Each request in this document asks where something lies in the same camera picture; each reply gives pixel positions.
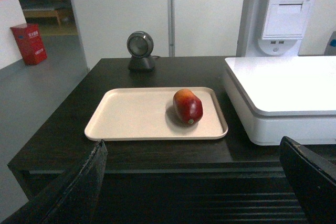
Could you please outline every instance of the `button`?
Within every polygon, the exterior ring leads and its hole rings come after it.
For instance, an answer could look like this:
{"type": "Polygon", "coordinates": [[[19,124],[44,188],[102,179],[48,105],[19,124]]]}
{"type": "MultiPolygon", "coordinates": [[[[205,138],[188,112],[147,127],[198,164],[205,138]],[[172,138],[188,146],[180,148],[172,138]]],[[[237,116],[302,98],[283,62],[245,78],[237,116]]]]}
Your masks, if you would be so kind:
{"type": "Polygon", "coordinates": [[[329,45],[332,47],[336,47],[336,39],[333,39],[332,41],[330,41],[329,45]]]}

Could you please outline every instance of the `doorway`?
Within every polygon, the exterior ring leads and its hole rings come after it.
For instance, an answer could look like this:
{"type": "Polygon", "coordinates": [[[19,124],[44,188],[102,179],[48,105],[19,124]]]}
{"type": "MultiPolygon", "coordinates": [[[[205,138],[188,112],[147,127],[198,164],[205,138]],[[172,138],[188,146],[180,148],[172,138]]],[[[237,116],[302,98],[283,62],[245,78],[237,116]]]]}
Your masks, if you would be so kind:
{"type": "Polygon", "coordinates": [[[78,35],[70,0],[19,0],[27,23],[42,36],[78,35]]]}

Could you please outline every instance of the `tabletop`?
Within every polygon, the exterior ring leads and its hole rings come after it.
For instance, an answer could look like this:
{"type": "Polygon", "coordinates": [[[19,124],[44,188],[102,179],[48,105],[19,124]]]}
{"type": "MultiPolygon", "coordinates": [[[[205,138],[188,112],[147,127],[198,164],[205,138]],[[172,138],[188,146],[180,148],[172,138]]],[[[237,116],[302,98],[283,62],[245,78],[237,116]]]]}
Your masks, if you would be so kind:
{"type": "MultiPolygon", "coordinates": [[[[104,94],[116,88],[207,87],[228,124],[217,140],[106,142],[114,173],[279,170],[278,146],[253,144],[223,87],[225,57],[157,58],[152,72],[130,72],[129,58],[101,59],[9,163],[11,170],[64,170],[93,149],[84,129],[104,94]]],[[[309,148],[335,163],[336,145],[309,148]]]]}

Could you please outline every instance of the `wooden bench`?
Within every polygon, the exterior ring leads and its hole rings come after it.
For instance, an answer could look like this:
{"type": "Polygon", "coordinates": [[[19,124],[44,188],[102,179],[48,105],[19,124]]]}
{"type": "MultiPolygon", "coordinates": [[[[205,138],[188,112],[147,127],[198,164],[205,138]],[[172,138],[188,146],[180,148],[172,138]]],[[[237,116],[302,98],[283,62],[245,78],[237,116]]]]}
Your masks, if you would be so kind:
{"type": "Polygon", "coordinates": [[[56,9],[56,10],[23,10],[25,18],[47,18],[56,17],[57,23],[60,26],[63,18],[72,15],[70,9],[56,9]]]}

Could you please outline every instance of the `beige tray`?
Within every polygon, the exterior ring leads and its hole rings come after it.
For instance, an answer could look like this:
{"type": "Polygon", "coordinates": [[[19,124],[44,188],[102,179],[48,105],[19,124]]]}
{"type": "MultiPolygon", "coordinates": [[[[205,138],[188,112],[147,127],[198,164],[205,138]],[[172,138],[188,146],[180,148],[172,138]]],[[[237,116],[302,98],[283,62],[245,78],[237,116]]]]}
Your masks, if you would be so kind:
{"type": "Polygon", "coordinates": [[[203,117],[194,125],[177,118],[173,96],[180,88],[134,88],[108,91],[85,128],[88,139],[210,140],[218,139],[228,127],[212,89],[189,88],[203,105],[203,117]]]}

